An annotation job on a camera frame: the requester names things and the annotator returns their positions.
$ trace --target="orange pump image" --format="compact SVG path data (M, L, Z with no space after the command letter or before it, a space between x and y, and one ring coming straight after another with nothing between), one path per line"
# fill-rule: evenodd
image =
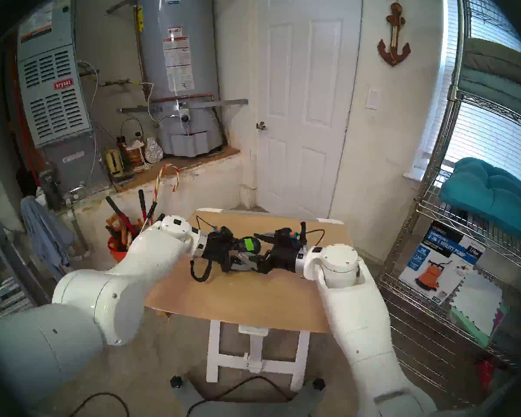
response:
M415 279L417 285L423 290L436 290L438 288L438 277L442 275L445 265L449 265L453 260L447 263L434 263L429 261L428 269L419 278Z

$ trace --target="anchor decoration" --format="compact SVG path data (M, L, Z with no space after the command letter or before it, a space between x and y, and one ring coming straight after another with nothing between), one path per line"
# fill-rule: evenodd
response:
M401 55L398 54L399 30L403 25L405 25L405 19L401 16L403 8L397 2L397 0L395 3L392 3L390 9L392 10L392 14L386 17L386 20L390 23L390 25L392 25L390 51L386 52L386 45L384 44L383 40L380 40L377 48L380 56L384 59L384 61L394 67L409 56L411 53L411 48L409 43L406 43L405 46L403 46Z

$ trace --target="striped rope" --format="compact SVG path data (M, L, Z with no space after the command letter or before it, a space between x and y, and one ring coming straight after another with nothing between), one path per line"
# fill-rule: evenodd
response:
M160 169L160 173L157 176L157 181L154 184L154 200L153 201L156 201L157 198L158 198L158 188L160 187L160 177L162 176L162 173L164 173L164 169L166 167L171 167L172 169L175 170L175 185L171 188L171 191L174 192L178 188L178 185L179 185L179 169L176 166L174 166L173 164L165 164Z

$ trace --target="light switch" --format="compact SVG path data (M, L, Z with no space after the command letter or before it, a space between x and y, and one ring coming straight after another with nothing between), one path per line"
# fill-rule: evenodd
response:
M368 89L367 95L367 109L378 110L380 106L380 91L375 88Z

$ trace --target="green tape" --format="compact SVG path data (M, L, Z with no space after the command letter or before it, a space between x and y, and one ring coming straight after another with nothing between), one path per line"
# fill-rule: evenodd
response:
M251 239L245 239L244 242L247 251L253 251L255 249L255 246L253 245L253 241Z

